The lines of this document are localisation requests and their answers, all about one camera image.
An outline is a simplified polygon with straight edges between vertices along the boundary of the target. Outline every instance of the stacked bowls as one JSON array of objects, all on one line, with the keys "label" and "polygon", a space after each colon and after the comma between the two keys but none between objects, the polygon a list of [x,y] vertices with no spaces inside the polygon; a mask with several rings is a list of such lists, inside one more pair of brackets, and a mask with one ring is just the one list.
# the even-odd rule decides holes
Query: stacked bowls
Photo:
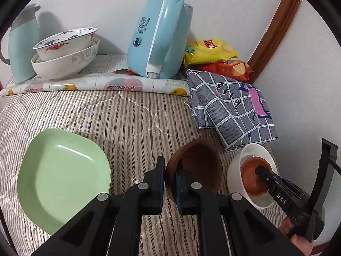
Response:
[{"label": "stacked bowls", "polygon": [[38,42],[31,60],[33,69],[42,78],[65,79],[79,73],[95,58],[98,38],[96,28],[79,28],[61,32]]},{"label": "stacked bowls", "polygon": [[265,188],[264,192],[260,190],[259,193],[250,193],[248,189],[250,185],[245,188],[242,174],[243,164],[247,164],[249,160],[256,158],[258,160],[257,166],[268,166],[268,169],[271,169],[272,172],[278,174],[276,164],[270,153],[263,146],[257,143],[249,143],[237,155],[234,156],[230,165],[228,166],[226,176],[227,188],[229,193],[238,192],[243,195],[255,208],[265,209],[270,207],[274,202],[267,188]]}]

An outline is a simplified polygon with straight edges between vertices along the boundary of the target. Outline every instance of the metal screw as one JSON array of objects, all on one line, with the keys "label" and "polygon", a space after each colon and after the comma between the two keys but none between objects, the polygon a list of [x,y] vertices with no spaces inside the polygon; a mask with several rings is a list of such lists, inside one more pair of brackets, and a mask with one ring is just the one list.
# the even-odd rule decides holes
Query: metal screw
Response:
[{"label": "metal screw", "polygon": [[105,201],[108,199],[108,195],[106,193],[100,193],[98,196],[97,196],[97,199],[99,201]]},{"label": "metal screw", "polygon": [[239,194],[239,193],[237,193],[237,192],[233,193],[233,194],[231,195],[231,197],[232,197],[233,200],[236,200],[236,201],[241,200],[241,194]]},{"label": "metal screw", "polygon": [[139,189],[148,189],[149,185],[146,182],[139,183]]},{"label": "metal screw", "polygon": [[191,187],[192,187],[193,189],[200,189],[200,188],[202,187],[202,185],[201,185],[199,182],[193,182],[193,183],[191,184]]}]

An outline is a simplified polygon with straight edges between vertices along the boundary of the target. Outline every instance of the porcelain bowl with blue pattern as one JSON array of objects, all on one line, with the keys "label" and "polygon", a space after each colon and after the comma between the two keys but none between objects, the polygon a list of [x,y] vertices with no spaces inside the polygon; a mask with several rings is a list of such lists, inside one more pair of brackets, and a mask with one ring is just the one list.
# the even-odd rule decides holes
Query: porcelain bowl with blue pattern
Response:
[{"label": "porcelain bowl with blue pattern", "polygon": [[99,44],[100,40],[93,37],[90,47],[81,51],[49,61],[42,61],[39,55],[35,54],[31,63],[37,75],[42,78],[50,80],[70,78],[94,60]]},{"label": "porcelain bowl with blue pattern", "polygon": [[88,48],[97,28],[67,30],[39,41],[33,46],[42,61],[57,59]]}]

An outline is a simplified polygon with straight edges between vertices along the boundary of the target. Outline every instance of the green plate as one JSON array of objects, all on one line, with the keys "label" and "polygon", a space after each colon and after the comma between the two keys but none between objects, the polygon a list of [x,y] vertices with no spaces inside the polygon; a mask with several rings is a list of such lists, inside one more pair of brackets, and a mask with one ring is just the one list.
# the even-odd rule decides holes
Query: green plate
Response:
[{"label": "green plate", "polygon": [[51,128],[29,144],[17,190],[28,218],[53,235],[110,184],[110,165],[97,144]]}]

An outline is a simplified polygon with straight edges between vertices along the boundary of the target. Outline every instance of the blue electric kettle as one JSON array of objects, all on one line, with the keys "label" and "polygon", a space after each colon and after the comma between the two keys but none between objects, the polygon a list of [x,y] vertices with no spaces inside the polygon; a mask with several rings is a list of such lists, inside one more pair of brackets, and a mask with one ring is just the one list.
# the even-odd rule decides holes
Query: blue electric kettle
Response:
[{"label": "blue electric kettle", "polygon": [[184,57],[192,13],[184,0],[148,0],[129,45],[128,67],[144,77],[174,77]]}]

